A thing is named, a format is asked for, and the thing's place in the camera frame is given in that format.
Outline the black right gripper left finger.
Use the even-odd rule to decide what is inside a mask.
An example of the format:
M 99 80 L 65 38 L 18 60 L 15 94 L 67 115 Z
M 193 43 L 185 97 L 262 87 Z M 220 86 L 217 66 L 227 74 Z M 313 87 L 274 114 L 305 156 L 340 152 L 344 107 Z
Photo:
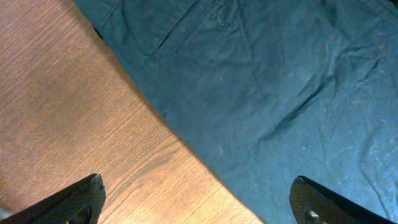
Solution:
M 106 200 L 99 174 L 91 174 L 30 207 L 1 220 L 1 224 L 97 224 Z

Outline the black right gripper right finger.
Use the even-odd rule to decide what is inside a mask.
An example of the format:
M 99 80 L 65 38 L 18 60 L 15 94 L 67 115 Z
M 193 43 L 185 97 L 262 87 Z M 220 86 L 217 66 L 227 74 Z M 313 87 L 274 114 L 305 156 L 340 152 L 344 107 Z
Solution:
M 395 224 L 302 175 L 293 181 L 289 203 L 298 224 Z

